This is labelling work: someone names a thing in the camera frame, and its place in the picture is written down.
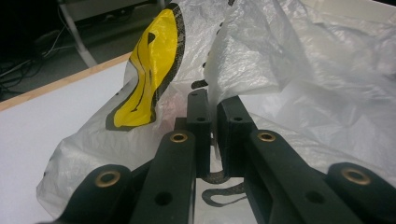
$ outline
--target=white plastic bag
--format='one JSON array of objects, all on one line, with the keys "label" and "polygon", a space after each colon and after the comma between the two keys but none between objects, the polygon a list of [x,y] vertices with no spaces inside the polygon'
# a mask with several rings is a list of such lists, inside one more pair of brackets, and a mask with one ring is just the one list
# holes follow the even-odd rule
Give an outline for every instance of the white plastic bag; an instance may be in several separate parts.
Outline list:
[{"label": "white plastic bag", "polygon": [[[49,161],[37,197],[54,217],[94,168],[115,163],[133,170],[152,159],[175,118],[186,116],[193,83],[203,79],[212,105],[243,94],[257,126],[282,134],[321,172],[351,161],[396,186],[394,26],[323,14],[298,0],[174,3],[183,16],[185,48],[155,105],[155,121],[129,132],[106,129],[107,116],[141,80],[140,68],[128,63],[132,79]],[[195,223],[255,223],[247,200],[214,208],[201,198],[204,189],[240,181],[210,186],[198,180]]]}]

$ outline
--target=dark background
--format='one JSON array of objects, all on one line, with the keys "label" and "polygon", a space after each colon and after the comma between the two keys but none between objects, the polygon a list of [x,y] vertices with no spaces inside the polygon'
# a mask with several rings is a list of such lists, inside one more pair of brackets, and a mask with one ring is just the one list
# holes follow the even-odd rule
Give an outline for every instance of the dark background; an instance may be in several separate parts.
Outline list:
[{"label": "dark background", "polygon": [[62,28],[56,0],[0,1],[0,62],[39,57],[35,40]]}]

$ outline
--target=floor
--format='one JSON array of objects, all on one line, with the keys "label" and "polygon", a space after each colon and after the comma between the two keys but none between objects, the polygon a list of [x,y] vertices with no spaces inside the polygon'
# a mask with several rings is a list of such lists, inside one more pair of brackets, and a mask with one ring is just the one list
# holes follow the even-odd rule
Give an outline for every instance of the floor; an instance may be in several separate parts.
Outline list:
[{"label": "floor", "polygon": [[[107,20],[104,21],[84,21],[78,25],[78,30],[93,58],[98,63],[103,63],[131,52],[139,37],[159,12],[158,5],[143,5],[135,7],[132,13],[126,13],[116,19],[107,15]],[[24,66],[3,77],[7,80],[14,78],[15,81],[2,84],[0,101],[45,86],[87,68],[88,66],[74,48],[73,38],[64,29],[53,51],[44,58],[42,63]]]}]

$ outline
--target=wooden table edge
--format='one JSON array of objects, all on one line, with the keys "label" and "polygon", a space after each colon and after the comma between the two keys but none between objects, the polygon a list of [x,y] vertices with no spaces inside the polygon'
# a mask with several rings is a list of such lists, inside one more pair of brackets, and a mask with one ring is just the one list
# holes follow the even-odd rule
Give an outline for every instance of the wooden table edge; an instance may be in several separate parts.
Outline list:
[{"label": "wooden table edge", "polygon": [[93,74],[96,74],[96,73],[98,73],[100,71],[103,71],[103,70],[107,69],[108,67],[114,66],[114,65],[119,64],[119,63],[123,63],[123,62],[128,60],[130,55],[131,55],[131,53],[126,53],[124,55],[121,55],[120,57],[114,58],[114,59],[109,60],[109,61],[104,62],[104,63],[100,63],[100,64],[98,64],[98,65],[96,65],[94,67],[88,68],[88,69],[86,69],[84,71],[81,71],[81,72],[78,72],[78,73],[75,73],[74,75],[71,75],[69,77],[65,77],[65,78],[62,78],[60,80],[51,82],[48,85],[45,85],[43,87],[37,88],[37,89],[32,90],[32,91],[28,91],[28,92],[26,92],[24,94],[18,95],[16,97],[8,99],[8,100],[6,100],[4,102],[1,102],[0,103],[0,111],[9,109],[9,108],[11,108],[12,106],[15,106],[15,105],[20,105],[20,104],[22,104],[24,102],[27,102],[27,101],[32,100],[32,99],[35,99],[38,96],[44,95],[44,94],[46,94],[46,93],[48,93],[50,91],[55,91],[55,90],[57,90],[57,89],[59,89],[59,88],[61,88],[63,86],[66,86],[66,85],[68,85],[70,83],[82,80],[85,77],[89,77],[89,76],[91,76]]}]

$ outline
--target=yellow printed graphic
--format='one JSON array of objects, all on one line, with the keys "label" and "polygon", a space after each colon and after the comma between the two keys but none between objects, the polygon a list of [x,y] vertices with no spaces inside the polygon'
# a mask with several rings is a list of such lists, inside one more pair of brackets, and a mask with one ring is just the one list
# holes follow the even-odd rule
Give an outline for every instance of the yellow printed graphic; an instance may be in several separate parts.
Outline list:
[{"label": "yellow printed graphic", "polygon": [[114,126],[137,127],[155,117],[155,91],[163,83],[177,56],[177,22],[172,9],[163,10],[142,34],[131,55],[138,82],[129,99],[116,111]]}]

